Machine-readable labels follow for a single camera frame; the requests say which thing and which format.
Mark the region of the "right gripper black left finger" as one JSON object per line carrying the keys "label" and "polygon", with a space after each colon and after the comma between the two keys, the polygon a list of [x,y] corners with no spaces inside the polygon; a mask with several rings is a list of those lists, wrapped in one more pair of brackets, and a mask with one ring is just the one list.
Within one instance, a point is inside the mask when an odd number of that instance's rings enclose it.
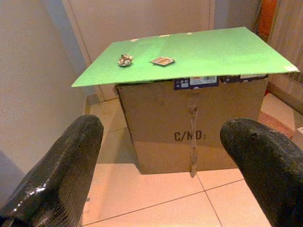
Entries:
{"label": "right gripper black left finger", "polygon": [[102,143],[95,115],[78,117],[0,209],[2,227],[79,227]]}

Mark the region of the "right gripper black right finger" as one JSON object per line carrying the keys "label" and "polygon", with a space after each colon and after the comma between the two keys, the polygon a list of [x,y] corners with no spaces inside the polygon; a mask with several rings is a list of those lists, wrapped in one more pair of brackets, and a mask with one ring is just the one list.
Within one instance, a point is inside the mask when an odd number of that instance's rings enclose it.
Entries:
{"label": "right gripper black right finger", "polygon": [[303,225],[303,151],[284,134],[248,118],[226,121],[221,143],[273,227]]}

